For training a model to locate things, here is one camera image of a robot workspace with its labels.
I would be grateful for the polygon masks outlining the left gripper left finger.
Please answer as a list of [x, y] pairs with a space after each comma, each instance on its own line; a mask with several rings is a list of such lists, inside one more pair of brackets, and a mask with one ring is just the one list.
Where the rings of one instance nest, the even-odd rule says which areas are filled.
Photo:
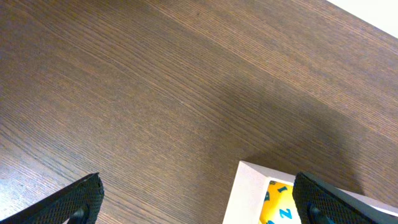
[[103, 199], [104, 187], [99, 173], [92, 173], [1, 220], [1, 224], [94, 224]]

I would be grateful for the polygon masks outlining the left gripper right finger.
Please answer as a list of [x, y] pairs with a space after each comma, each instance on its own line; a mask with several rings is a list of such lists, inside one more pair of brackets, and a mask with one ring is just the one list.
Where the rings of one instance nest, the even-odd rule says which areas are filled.
[[304, 224], [397, 224], [376, 210], [307, 172], [295, 176], [293, 198]]

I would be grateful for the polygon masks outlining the yellow ball blue letters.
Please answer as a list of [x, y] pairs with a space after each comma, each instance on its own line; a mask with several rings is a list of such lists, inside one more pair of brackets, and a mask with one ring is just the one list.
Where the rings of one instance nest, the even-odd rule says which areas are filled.
[[292, 185], [270, 181], [259, 217], [259, 223], [301, 224], [292, 193]]

